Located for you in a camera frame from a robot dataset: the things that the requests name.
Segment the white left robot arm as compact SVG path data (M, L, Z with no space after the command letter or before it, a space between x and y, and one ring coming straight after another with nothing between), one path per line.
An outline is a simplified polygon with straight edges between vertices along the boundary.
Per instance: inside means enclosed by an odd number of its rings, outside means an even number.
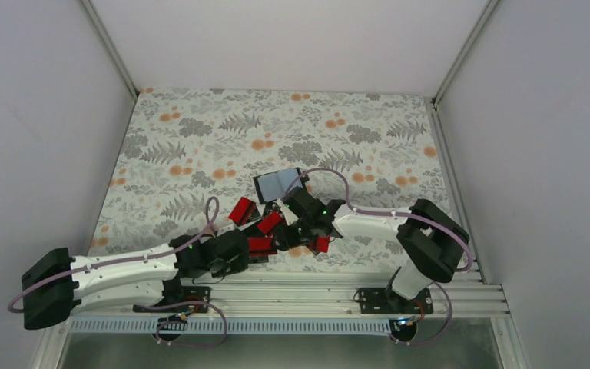
M176 311L195 299L181 283L205 274L224 277L247 269L250 242L238 230L199 241L191 235L110 257L49 251L22 275L27 330L59 324L94 309L130 305L136 312Z

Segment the black card holder wallet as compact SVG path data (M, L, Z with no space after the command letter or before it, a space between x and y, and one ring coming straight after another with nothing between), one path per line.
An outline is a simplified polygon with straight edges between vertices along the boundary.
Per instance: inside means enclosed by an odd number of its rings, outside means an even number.
M300 168L288 168L254 176L258 202L266 204L276 201L292 187L305 188L309 178L307 175L300 176L301 174Z

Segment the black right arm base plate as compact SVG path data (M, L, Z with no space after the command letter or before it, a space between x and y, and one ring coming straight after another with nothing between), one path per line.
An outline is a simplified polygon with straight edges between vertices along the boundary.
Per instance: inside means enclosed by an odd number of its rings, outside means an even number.
M387 294L385 288L359 288L353 300L360 306L361 314L432 314L433 300L428 288L415 298L406 300L397 294Z

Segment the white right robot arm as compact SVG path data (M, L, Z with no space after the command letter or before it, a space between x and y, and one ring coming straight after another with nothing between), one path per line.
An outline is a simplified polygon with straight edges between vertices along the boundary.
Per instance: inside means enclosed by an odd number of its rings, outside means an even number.
M386 287L387 307L403 313L418 293L434 282L449 283L467 255L469 237L431 201L419 199L409 208L357 207L346 200L324 204L295 187L277 206L287 229L281 246L295 246L314 238L377 238L397 243L406 253Z

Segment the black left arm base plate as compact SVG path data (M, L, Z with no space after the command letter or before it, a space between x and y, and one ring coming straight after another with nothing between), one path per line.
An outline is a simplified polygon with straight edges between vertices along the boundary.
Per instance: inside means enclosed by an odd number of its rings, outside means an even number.
M208 307L189 304L177 306L177 303L187 301L209 301L211 287L209 286L180 286L177 288L165 289L162 293L162 299L155 304L151 304L150 309L144 305L134 305L132 311L135 313L183 313L189 310L195 310L196 313L207 313Z

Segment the black VIP card bottom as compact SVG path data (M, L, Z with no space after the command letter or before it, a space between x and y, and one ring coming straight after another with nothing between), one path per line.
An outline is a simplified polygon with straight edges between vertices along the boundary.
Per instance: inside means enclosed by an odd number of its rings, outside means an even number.
M250 264L264 264L269 262L269 257L264 256L250 256L249 263Z

